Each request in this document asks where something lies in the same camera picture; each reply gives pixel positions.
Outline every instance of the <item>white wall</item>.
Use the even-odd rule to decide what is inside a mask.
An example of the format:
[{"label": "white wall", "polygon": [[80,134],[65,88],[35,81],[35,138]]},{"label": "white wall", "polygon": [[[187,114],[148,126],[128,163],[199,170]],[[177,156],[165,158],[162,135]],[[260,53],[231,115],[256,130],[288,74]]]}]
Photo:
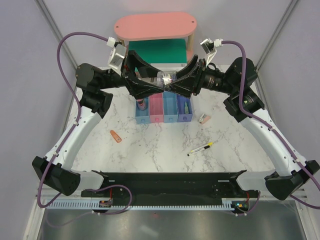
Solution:
[{"label": "white wall", "polygon": [[[274,121],[307,160],[320,158],[320,1],[300,1],[260,71]],[[320,192],[306,185],[311,203]],[[320,210],[312,210],[320,226]]]},{"label": "white wall", "polygon": [[[59,138],[71,100],[58,42],[33,0],[0,3],[0,239],[22,239],[39,180],[32,168]],[[74,70],[62,54],[66,76]]]},{"label": "white wall", "polygon": [[[239,41],[255,63],[261,56],[290,0],[44,0],[63,35],[75,31],[113,36],[114,24],[124,16],[183,11],[197,19],[195,53],[204,56],[200,40],[223,38]],[[100,40],[71,38],[68,46],[78,64],[106,66],[110,50]],[[216,64],[231,64],[240,55],[225,47]]]}]

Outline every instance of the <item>marble table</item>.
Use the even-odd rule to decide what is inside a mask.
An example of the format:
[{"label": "marble table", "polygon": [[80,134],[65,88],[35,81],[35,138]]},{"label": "marble table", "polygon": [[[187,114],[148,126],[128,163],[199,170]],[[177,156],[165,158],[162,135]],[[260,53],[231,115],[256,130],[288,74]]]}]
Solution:
[{"label": "marble table", "polygon": [[[225,71],[228,66],[220,66]],[[267,171],[273,165],[255,138],[225,110],[226,94],[202,89],[192,96],[193,119],[187,123],[137,124],[135,99],[125,87],[110,89],[111,107],[78,152],[73,169],[102,172]],[[73,104],[71,120],[77,112]],[[211,116],[198,123],[202,113]],[[122,142],[110,134],[114,130]],[[213,142],[198,154],[187,153]]]}]

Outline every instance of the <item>metallic floor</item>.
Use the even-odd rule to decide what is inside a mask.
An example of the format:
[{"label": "metallic floor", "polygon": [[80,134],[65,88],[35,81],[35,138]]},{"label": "metallic floor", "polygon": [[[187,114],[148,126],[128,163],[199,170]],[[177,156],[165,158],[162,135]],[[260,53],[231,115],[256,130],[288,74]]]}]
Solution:
[{"label": "metallic floor", "polygon": [[[47,219],[56,225],[86,212],[46,211]],[[294,201],[260,201],[251,214],[240,217],[195,210],[89,214],[61,228],[45,223],[41,230],[38,240],[306,240]]]}]

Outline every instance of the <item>pink rounded tabletop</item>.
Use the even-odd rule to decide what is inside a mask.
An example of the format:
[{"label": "pink rounded tabletop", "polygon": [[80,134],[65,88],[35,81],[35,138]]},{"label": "pink rounded tabletop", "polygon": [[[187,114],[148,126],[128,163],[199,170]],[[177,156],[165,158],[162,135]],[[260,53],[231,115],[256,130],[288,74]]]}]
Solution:
[{"label": "pink rounded tabletop", "polygon": [[185,38],[194,33],[196,19],[186,12],[129,15],[114,25],[115,34],[125,41]]}]

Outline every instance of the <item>pink bin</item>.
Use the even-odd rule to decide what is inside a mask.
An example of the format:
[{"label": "pink bin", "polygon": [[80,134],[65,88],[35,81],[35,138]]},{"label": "pink bin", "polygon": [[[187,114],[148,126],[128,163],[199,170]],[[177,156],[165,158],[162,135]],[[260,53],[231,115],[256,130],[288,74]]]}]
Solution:
[{"label": "pink bin", "polygon": [[149,115],[151,123],[164,122],[164,99],[162,93],[149,97]]}]

